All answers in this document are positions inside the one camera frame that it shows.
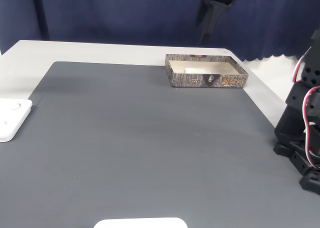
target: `white table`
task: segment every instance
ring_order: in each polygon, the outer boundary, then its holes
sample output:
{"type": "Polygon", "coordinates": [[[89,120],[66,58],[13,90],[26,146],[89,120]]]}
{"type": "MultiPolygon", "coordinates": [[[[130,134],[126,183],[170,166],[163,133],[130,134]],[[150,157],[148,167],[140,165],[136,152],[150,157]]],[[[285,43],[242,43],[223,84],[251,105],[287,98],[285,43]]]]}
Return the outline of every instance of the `white table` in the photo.
{"type": "Polygon", "coordinates": [[[245,92],[277,125],[285,102],[226,49],[21,40],[0,57],[0,98],[28,99],[54,62],[164,66],[166,54],[229,54],[249,74],[245,92]]]}

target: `open box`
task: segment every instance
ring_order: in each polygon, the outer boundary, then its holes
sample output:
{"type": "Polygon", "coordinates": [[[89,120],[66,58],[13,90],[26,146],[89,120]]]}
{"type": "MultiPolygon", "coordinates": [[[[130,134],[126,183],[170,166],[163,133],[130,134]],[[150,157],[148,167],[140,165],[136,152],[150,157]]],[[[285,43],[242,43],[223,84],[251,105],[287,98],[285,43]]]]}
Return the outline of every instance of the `open box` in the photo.
{"type": "Polygon", "coordinates": [[[248,73],[228,55],[167,54],[172,87],[242,88],[248,73]]]}

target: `red and white cable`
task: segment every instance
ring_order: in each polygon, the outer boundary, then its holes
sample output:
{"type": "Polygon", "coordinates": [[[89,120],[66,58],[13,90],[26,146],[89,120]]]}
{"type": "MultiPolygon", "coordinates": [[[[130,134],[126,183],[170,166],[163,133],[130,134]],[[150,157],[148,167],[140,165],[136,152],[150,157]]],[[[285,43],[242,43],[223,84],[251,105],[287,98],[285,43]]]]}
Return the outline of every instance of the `red and white cable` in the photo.
{"type": "Polygon", "coordinates": [[[308,107],[309,97],[312,95],[313,92],[315,92],[319,89],[320,89],[320,86],[316,86],[316,87],[310,89],[306,93],[306,95],[303,99],[303,103],[302,103],[302,117],[303,117],[303,121],[304,121],[304,125],[305,125],[305,155],[306,155],[306,158],[308,159],[309,163],[316,169],[319,169],[319,167],[316,167],[316,165],[313,163],[313,161],[310,158],[310,149],[309,149],[310,125],[309,125],[308,116],[307,116],[307,107],[308,107]]]}
{"type": "Polygon", "coordinates": [[[298,63],[295,65],[294,70],[293,70],[293,78],[292,78],[293,83],[297,83],[297,82],[301,81],[301,80],[297,80],[298,71],[299,71],[299,68],[300,68],[302,61],[304,60],[306,54],[308,54],[310,49],[311,49],[311,47],[303,54],[303,56],[301,56],[298,63]]]}

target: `dark blue backdrop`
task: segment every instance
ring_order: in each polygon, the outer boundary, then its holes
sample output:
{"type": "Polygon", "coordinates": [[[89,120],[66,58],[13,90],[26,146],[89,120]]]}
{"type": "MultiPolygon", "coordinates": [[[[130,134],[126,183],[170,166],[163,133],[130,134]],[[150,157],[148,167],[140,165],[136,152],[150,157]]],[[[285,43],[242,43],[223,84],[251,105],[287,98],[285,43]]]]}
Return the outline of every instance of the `dark blue backdrop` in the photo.
{"type": "Polygon", "coordinates": [[[210,41],[199,45],[199,1],[0,0],[0,49],[48,35],[51,41],[226,48],[251,61],[300,56],[319,27],[320,0],[237,0],[210,41]]]}

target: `dark gray desk mat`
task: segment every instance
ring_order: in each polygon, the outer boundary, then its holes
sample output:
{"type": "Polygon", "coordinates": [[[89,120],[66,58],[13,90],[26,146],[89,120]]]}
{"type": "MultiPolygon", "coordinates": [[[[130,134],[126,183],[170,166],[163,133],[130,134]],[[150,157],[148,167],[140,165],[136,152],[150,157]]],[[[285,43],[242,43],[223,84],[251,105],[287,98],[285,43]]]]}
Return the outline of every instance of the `dark gray desk mat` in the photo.
{"type": "Polygon", "coordinates": [[[0,227],[319,226],[320,197],[274,154],[273,127],[242,89],[172,88],[158,66],[57,62],[30,98],[0,144],[0,227]]]}

